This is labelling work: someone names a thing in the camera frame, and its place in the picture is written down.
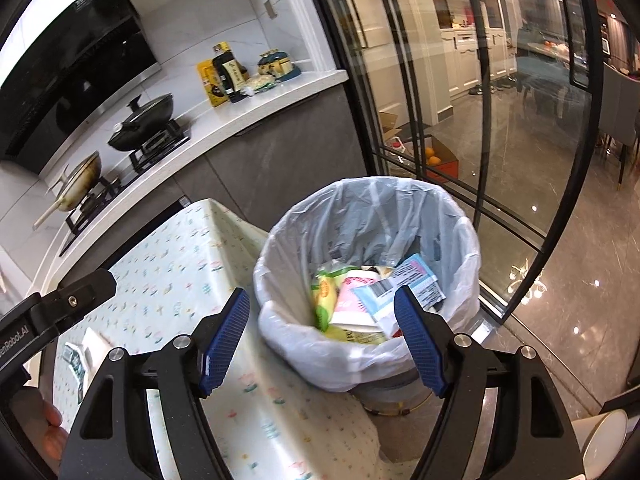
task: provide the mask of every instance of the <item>white cup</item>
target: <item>white cup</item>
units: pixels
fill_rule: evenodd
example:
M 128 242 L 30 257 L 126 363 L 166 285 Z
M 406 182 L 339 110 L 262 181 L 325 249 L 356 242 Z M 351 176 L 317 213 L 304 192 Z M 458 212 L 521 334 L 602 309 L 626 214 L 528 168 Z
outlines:
M 626 420 L 624 410 L 613 410 L 571 423 L 582 453 L 586 480 L 598 478 L 616 457 L 625 441 Z

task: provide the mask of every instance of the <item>screw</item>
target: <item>screw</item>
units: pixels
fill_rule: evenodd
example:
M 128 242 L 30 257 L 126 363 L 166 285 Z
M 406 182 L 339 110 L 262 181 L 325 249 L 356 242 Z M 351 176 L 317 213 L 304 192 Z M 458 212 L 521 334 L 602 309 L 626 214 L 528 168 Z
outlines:
M 456 334 L 453 342 L 458 346 L 462 346 L 462 348 L 471 346 L 471 338 L 467 334 Z
M 191 344 L 191 338 L 188 335 L 179 335 L 174 339 L 174 346 L 179 350 L 180 348 L 187 348 Z
M 122 348 L 114 348 L 109 352 L 109 359 L 111 361 L 119 361 L 122 359 L 124 355 L 124 350 Z
M 536 351 L 533 348 L 531 348 L 530 346 L 523 346 L 520 349 L 520 352 L 527 359 L 534 359 L 536 357 L 536 355 L 538 355 L 538 354 L 536 354 Z

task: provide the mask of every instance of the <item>floral tablecloth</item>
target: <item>floral tablecloth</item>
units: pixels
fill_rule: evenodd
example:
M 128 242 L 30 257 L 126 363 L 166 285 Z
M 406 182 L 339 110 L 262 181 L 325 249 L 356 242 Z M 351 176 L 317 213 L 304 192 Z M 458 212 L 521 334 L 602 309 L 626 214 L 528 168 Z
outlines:
M 80 346 L 88 327 L 131 354 L 190 334 L 218 313 L 236 286 L 251 294 L 249 323 L 225 381 L 203 401 L 211 431 L 236 480 L 409 478 L 414 463 L 380 458 L 378 434 L 360 404 L 306 383 L 271 352 L 257 329 L 252 270 L 264 231 L 213 200 L 192 204 L 113 266 L 116 296 L 58 339 L 54 403 L 70 430 L 78 384 L 62 360 L 69 341 Z M 162 474 L 178 479 L 157 391 L 149 412 Z

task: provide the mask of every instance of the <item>soy sauce bottle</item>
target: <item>soy sauce bottle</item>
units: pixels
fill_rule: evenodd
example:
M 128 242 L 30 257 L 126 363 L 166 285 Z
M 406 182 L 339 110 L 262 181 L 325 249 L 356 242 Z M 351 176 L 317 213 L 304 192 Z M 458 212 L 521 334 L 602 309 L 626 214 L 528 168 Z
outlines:
M 240 64 L 236 61 L 226 41 L 213 47 L 213 56 L 213 66 L 220 76 L 223 90 L 229 100 L 232 103 L 237 103 L 247 97 L 240 92 L 241 88 L 246 85 Z

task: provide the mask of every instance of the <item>gas stove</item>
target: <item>gas stove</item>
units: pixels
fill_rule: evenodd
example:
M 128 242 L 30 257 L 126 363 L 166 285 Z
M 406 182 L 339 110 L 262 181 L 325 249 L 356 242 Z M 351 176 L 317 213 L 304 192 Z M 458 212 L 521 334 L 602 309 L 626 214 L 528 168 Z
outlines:
M 133 171 L 122 180 L 109 181 L 103 176 L 76 209 L 66 217 L 65 222 L 71 231 L 60 256 L 73 244 L 80 233 L 127 187 L 139 179 L 146 171 L 165 158 L 185 142 L 189 136 L 177 122 L 170 120 L 164 130 L 149 139 L 139 150 L 129 153 Z

